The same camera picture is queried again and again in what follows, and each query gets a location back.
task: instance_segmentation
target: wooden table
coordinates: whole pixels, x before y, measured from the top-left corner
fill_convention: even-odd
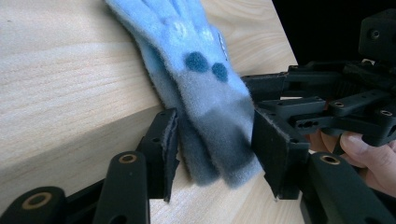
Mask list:
[[[242,75],[296,64],[270,0],[204,0]],[[136,45],[101,0],[0,1],[0,213],[19,195],[69,195],[104,178],[162,110]],[[181,163],[172,201],[152,223],[302,223],[298,201],[275,202],[257,175],[240,189],[200,188]]]

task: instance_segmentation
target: light blue knit glove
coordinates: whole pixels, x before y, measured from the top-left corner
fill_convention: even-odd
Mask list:
[[[191,130],[202,137],[207,159],[225,182],[235,188],[257,174],[261,167],[250,149],[254,109],[248,89],[233,71],[219,41],[221,34],[208,24],[199,1],[106,1],[137,37],[157,91],[164,102],[172,101],[166,106],[173,104],[182,117],[185,111],[186,123],[190,120]],[[153,63],[152,58],[163,63]],[[203,155],[205,147],[184,151],[193,160]],[[207,162],[187,163],[196,180],[192,170],[199,169],[193,166],[210,167]]]

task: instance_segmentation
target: human hand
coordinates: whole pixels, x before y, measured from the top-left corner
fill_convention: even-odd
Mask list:
[[[315,151],[332,152],[337,139],[321,131],[309,135],[311,149]],[[340,145],[345,151],[341,157],[362,168],[360,175],[370,188],[396,197],[396,141],[372,147],[361,140],[361,134],[345,132]]]

